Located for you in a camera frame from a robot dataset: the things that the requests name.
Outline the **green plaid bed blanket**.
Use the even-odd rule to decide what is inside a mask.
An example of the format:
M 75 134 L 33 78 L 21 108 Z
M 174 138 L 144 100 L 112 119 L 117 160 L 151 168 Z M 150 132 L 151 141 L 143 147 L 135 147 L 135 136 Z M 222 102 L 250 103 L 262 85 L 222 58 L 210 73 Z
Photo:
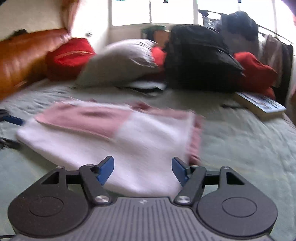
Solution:
M 295 126 L 288 118 L 260 121 L 231 105 L 229 94 L 166 90 L 149 96 L 132 90 L 77 88 L 42 80 L 1 102 L 24 120 L 54 102 L 73 97 L 101 103 L 145 102 L 158 108 L 190 109 L 204 116 L 200 157 L 209 170 L 229 166 L 269 196 L 278 208 L 271 233 L 275 240 L 295 239 Z

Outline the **red quilt behind backpack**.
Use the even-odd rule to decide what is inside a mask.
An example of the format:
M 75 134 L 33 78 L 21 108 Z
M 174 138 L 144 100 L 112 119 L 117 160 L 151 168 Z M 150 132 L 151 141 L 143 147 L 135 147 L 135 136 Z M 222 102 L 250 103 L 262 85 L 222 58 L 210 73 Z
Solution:
M 153 47 L 151 53 L 154 63 L 160 68 L 160 72 L 151 74 L 148 77 L 154 81 L 164 81 L 166 78 L 164 62 L 167 54 L 158 46 Z M 270 66 L 262 64 L 250 52 L 235 53 L 234 58 L 244 68 L 243 76 L 239 80 L 239 87 L 242 91 L 259 93 L 275 100 L 275 94 L 271 86 L 278 78 L 276 71 Z

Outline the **left pink curtain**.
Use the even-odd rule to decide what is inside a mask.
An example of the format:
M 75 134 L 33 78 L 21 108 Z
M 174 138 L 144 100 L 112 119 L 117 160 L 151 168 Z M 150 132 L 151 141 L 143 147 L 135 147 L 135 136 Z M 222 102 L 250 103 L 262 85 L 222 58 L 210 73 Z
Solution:
M 62 0 L 61 21 L 69 34 L 71 34 L 79 4 L 79 0 Z

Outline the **paperback book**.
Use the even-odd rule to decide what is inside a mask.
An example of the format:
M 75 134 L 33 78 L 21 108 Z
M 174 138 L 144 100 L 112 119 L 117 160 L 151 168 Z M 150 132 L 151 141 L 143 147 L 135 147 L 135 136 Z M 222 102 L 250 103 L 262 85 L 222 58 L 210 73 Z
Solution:
M 236 92 L 234 100 L 261 120 L 282 118 L 286 108 L 273 99 L 257 93 Z

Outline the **red pillow at headboard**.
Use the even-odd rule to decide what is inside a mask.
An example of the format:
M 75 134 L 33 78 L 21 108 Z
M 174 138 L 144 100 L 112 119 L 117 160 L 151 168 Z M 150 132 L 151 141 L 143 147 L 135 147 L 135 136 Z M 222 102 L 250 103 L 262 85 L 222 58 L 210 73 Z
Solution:
M 51 81 L 74 80 L 94 55 L 95 51 L 87 39 L 73 38 L 47 53 L 47 76 Z

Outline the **black backpack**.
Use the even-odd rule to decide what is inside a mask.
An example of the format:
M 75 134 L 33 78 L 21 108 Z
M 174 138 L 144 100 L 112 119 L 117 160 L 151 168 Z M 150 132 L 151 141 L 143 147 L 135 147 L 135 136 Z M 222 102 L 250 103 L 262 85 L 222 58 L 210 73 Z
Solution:
M 163 51 L 160 73 L 125 85 L 140 92 L 165 87 L 189 91 L 236 92 L 244 68 L 235 60 L 222 35 L 201 25 L 175 25 Z

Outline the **hanging clothes on rack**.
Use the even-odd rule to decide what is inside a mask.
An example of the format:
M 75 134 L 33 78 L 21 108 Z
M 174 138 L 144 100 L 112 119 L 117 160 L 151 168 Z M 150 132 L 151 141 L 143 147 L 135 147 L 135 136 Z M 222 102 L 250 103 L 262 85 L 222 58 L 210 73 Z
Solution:
M 272 88 L 276 100 L 286 105 L 293 68 L 292 42 L 287 45 L 280 41 L 283 36 L 258 25 L 243 11 L 230 15 L 219 13 L 219 19 L 210 18 L 214 13 L 210 10 L 200 9 L 198 13 L 202 15 L 203 26 L 219 32 L 232 52 L 250 52 L 278 73 L 278 80 Z

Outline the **black pen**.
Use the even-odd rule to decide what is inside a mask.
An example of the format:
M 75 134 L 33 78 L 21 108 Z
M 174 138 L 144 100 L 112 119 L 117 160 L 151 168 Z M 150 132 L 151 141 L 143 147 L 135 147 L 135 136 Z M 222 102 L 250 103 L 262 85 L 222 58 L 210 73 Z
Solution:
M 229 108 L 229 109 L 244 109 L 243 106 L 240 105 L 229 105 L 229 104 L 222 104 L 222 108 Z

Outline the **wooden headboard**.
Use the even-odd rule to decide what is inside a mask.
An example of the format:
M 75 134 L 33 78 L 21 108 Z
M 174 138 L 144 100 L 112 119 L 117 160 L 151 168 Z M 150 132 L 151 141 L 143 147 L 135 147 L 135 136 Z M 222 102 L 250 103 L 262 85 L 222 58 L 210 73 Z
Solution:
M 46 77 L 45 57 L 67 43 L 66 29 L 44 30 L 1 41 L 1 100 Z

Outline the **pink and white sweater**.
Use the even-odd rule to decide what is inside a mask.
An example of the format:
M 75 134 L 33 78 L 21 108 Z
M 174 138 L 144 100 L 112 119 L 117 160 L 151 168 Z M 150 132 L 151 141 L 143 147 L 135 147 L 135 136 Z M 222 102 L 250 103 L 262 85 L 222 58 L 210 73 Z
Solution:
M 67 170 L 114 158 L 105 188 L 125 196 L 175 197 L 180 184 L 171 161 L 199 165 L 204 118 L 191 110 L 143 102 L 56 102 L 17 131 L 19 141 Z

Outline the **grey pillow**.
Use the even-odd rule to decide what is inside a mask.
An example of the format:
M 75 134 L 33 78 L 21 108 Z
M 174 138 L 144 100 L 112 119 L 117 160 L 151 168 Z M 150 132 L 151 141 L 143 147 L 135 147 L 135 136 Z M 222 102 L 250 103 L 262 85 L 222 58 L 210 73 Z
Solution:
M 154 74 L 159 66 L 152 56 L 157 43 L 148 39 L 127 39 L 107 45 L 83 67 L 75 80 L 79 87 L 126 83 Z

